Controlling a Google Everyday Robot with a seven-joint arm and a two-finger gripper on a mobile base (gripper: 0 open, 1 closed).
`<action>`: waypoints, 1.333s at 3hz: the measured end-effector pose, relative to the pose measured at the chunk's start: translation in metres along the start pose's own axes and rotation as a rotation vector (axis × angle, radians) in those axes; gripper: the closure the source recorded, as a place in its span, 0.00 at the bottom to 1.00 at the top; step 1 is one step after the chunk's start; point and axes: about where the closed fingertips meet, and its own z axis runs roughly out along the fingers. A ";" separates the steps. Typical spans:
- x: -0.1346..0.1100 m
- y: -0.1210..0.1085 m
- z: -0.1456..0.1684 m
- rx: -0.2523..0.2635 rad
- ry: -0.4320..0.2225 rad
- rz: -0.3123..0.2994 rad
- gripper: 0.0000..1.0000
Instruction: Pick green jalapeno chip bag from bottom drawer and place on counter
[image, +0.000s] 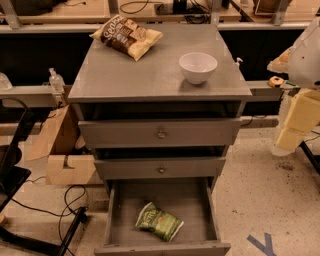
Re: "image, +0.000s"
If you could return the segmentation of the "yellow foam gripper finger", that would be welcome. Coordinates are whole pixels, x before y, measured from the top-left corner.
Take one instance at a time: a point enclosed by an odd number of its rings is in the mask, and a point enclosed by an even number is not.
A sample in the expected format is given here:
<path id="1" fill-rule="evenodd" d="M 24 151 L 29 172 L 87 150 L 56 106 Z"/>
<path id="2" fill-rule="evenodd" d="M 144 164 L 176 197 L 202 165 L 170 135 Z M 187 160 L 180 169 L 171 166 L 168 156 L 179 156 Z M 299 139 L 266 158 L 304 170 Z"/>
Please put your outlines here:
<path id="1" fill-rule="evenodd" d="M 319 90 L 301 89 L 293 97 L 286 95 L 279 110 L 272 154 L 286 156 L 293 153 L 319 122 Z"/>

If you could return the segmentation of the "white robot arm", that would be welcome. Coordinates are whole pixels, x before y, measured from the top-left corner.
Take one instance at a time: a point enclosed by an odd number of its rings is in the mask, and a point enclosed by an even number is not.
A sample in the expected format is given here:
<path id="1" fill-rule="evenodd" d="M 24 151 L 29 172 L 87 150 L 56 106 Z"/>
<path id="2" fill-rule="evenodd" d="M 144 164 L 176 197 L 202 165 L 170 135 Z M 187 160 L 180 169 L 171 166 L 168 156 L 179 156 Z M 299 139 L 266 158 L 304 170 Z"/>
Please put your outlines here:
<path id="1" fill-rule="evenodd" d="M 300 90 L 283 100 L 271 152 L 293 153 L 305 136 L 320 122 L 320 17 L 316 17 L 291 47 L 271 61 L 267 69 L 286 73 Z"/>

